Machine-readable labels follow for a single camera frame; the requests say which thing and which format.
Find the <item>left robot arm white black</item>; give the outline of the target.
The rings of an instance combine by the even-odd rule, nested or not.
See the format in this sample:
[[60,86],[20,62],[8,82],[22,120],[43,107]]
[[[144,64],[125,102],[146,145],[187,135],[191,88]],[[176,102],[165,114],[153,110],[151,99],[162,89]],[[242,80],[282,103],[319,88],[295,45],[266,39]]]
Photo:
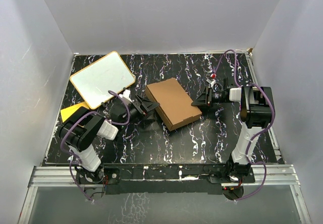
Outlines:
[[92,142],[95,137],[113,141],[119,131],[118,126],[124,126],[134,120],[143,120],[160,106],[146,97],[135,95],[135,100],[128,96],[119,96],[120,102],[111,108],[111,118],[95,113],[84,106],[79,107],[59,127],[61,150],[71,154],[79,167],[75,170],[93,183],[99,183],[104,178],[104,170]]

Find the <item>brown cardboard box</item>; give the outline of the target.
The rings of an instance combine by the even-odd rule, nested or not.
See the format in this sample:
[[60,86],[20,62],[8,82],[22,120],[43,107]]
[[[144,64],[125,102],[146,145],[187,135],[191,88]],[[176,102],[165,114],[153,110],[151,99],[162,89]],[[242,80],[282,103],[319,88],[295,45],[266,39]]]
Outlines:
[[195,122],[202,115],[175,78],[146,85],[145,94],[150,101],[159,103],[156,111],[169,131]]

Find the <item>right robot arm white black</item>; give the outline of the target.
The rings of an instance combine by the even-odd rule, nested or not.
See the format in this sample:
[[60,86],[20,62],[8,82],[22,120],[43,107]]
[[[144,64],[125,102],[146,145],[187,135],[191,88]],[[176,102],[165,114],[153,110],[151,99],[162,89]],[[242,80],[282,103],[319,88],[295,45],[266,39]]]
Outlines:
[[215,90],[215,80],[209,81],[204,91],[192,103],[192,106],[207,107],[215,103],[240,103],[242,128],[238,142],[225,165],[207,170],[211,178],[228,179],[231,182],[242,180],[251,169],[251,155],[257,140],[267,131],[274,119],[275,108],[270,87],[234,86],[224,78],[223,87]]

